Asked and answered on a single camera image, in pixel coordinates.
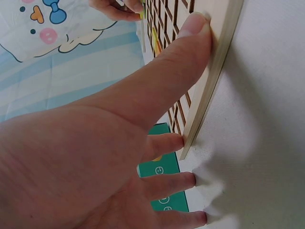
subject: yellow piece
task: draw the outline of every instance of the yellow piece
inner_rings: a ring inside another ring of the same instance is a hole
[[[154,159],[152,161],[157,162],[157,161],[161,161],[161,159],[162,159],[162,156],[160,156],[160,157],[158,157],[158,158],[156,158],[156,159]]]
[[[158,41],[158,35],[157,35],[157,31],[155,28],[152,29],[152,45],[153,45],[153,49],[156,52],[157,51],[157,41]]]
[[[158,56],[161,52],[162,52],[162,48],[161,48],[160,42],[157,41],[156,56]]]

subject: white surface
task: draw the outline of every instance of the white surface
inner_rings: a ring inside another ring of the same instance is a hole
[[[245,0],[224,70],[182,170],[206,229],[305,228],[305,1]]]

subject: light blue stripe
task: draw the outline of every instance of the light blue stripe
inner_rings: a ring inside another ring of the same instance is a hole
[[[19,72],[2,80],[0,82],[0,91],[6,89],[16,83],[19,83],[25,79],[28,79],[31,76],[34,76],[47,69],[50,69],[51,67],[63,64],[65,62],[79,58],[81,56],[83,57],[83,56],[91,54],[91,53],[108,50],[108,49],[111,49],[114,47],[118,47],[121,45],[127,45],[127,44],[135,43],[138,41],[139,40],[138,40],[136,33],[130,32],[130,33],[119,35],[119,36],[114,36],[114,37],[110,37],[110,38],[97,40],[96,42],[94,42],[88,46],[79,46],[74,51],[66,53],[66,54],[57,53],[48,58],[39,60],[36,63],[34,63],[28,67],[25,67],[24,69],[20,70]]]
[[[13,118],[13,117],[16,117],[19,115],[24,115],[24,114],[28,114],[28,113],[32,113],[32,112],[37,112],[37,111],[44,111],[44,110],[66,105],[66,104],[74,102],[78,99],[84,98],[84,97],[89,96],[94,93],[97,93],[118,81],[119,80],[114,80],[114,81],[110,81],[110,82],[106,82],[106,83],[100,83],[100,84],[90,86],[87,88],[79,89],[77,91],[58,95],[58,96],[50,98],[50,99],[41,100],[37,103],[28,105],[19,110],[16,110],[16,111],[10,112],[6,115],[0,116],[0,122],[3,122],[4,120],[8,120],[10,118]]]

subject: wooden board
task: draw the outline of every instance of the wooden board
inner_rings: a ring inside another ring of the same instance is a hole
[[[211,17],[213,53],[209,65],[197,84],[168,112],[171,131],[184,138],[185,146],[177,152],[180,160],[187,156],[203,124],[242,4],[243,0],[146,0],[147,35],[154,57],[177,38],[190,13],[205,12]]]

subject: bedsheet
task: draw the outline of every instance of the bedsheet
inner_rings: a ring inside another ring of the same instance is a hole
[[[144,66],[136,25],[118,22],[66,53],[18,62],[0,47],[0,122],[98,92]]]

